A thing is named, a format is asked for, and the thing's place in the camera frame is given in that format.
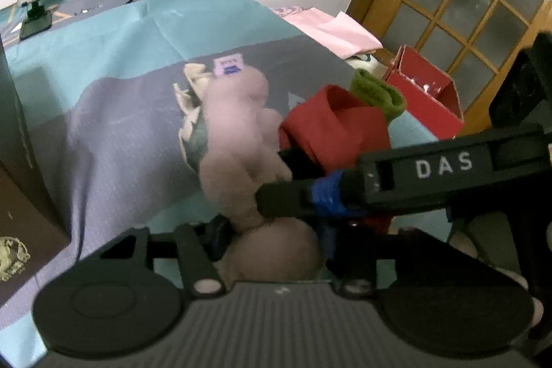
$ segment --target mounting bolt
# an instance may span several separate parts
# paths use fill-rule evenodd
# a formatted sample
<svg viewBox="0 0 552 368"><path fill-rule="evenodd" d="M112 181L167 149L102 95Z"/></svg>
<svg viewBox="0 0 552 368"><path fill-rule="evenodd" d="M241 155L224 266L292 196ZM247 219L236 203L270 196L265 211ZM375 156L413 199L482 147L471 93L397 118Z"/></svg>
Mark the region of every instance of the mounting bolt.
<svg viewBox="0 0 552 368"><path fill-rule="evenodd" d="M548 249L552 251L552 222L546 228L546 243L548 244Z"/></svg>
<svg viewBox="0 0 552 368"><path fill-rule="evenodd" d="M194 290L202 295L215 295L222 289L222 283L216 279L200 279L194 283Z"/></svg>
<svg viewBox="0 0 552 368"><path fill-rule="evenodd" d="M343 290L349 295L364 296L373 292L373 285L367 279L352 279L343 285Z"/></svg>

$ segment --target circular pad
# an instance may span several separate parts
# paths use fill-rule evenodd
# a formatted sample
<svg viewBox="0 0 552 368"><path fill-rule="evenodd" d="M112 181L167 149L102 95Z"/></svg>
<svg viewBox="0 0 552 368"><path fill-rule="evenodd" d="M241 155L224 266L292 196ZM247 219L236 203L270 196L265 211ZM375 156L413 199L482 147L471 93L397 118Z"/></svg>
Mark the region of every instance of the circular pad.
<svg viewBox="0 0 552 368"><path fill-rule="evenodd" d="M498 351L531 324L531 296L513 281L496 287L410 281L383 291L382 306L394 331L422 350L445 356Z"/></svg>
<svg viewBox="0 0 552 368"><path fill-rule="evenodd" d="M49 349L100 359L153 344L181 311L180 291L164 277L129 261L92 260L43 288L32 316Z"/></svg>

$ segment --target blue bedsheet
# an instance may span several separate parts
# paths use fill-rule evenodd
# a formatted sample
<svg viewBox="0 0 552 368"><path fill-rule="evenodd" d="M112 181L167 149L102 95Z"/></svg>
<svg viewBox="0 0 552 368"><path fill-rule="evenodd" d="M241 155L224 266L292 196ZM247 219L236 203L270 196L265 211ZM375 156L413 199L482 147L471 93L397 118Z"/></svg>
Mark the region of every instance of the blue bedsheet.
<svg viewBox="0 0 552 368"><path fill-rule="evenodd" d="M266 75L268 106L282 115L293 99L328 83L348 86L352 76L349 65L253 0L125 1L50 0L52 29L22 43L23 12L0 12L37 161L72 234L71 245L0 308L0 328L8 326L0 353L17 368L44 351L28 313L32 299L75 262L79 243L85 257L130 227L158 232L215 214L180 150L184 116L173 85L189 88L185 63L210 67L242 53ZM390 134L394 147L434 140L409 115ZM439 223L435 234L444 238L446 220L437 214L429 228Z"/></svg>

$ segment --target red box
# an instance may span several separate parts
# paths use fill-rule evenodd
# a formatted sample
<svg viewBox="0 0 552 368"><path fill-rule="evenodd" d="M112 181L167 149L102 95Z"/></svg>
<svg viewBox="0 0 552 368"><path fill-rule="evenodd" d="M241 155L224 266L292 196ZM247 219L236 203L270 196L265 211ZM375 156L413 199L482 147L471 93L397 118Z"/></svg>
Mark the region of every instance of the red box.
<svg viewBox="0 0 552 368"><path fill-rule="evenodd" d="M384 75L406 99L407 111L438 139L451 139L464 126L454 80L408 46L402 46Z"/></svg>

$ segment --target pink cloth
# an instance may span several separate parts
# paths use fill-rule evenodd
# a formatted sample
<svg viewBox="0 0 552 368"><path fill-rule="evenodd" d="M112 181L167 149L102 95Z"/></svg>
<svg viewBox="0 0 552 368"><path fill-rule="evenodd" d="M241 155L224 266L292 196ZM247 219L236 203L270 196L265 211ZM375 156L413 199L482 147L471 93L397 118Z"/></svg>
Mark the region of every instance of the pink cloth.
<svg viewBox="0 0 552 368"><path fill-rule="evenodd" d="M296 14L303 11L304 8L298 5L292 7L274 7L271 9L272 13L276 13L280 17L288 16L289 14Z"/></svg>
<svg viewBox="0 0 552 368"><path fill-rule="evenodd" d="M308 9L283 19L343 59L382 48L374 35L343 12L333 17L318 9Z"/></svg>

